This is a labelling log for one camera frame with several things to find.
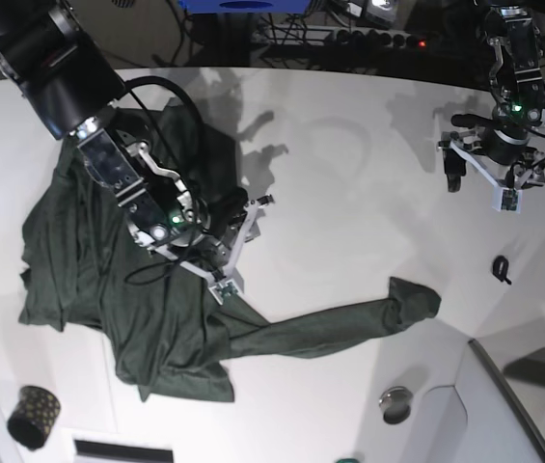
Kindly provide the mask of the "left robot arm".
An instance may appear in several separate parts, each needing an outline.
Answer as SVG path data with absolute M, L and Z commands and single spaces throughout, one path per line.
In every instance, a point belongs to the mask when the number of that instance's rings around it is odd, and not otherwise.
M 507 167 L 500 186 L 520 191 L 539 167 L 528 138 L 545 123 L 537 34 L 520 8 L 490 9 L 484 27 L 495 54 L 487 118 L 439 85 L 304 70 L 249 79 L 272 106 L 265 120 L 287 138 L 241 164 L 250 188 L 279 196 L 266 227 L 285 267 L 340 279 L 421 250 L 443 259 L 450 242 L 431 235 L 429 212 L 475 160 Z

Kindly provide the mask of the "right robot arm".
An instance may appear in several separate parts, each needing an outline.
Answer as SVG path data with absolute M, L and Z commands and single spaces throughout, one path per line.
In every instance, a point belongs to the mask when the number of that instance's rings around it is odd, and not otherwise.
M 213 283 L 234 271 L 261 208 L 239 187 L 209 192 L 212 145 L 189 95 L 157 76 L 123 80 L 65 1 L 0 1 L 0 71 L 56 139 L 72 137 L 93 180 L 109 189 L 141 247 Z M 173 93 L 194 124 L 179 157 L 151 111 L 121 109 L 144 86 Z M 169 162 L 155 155 L 165 148 Z

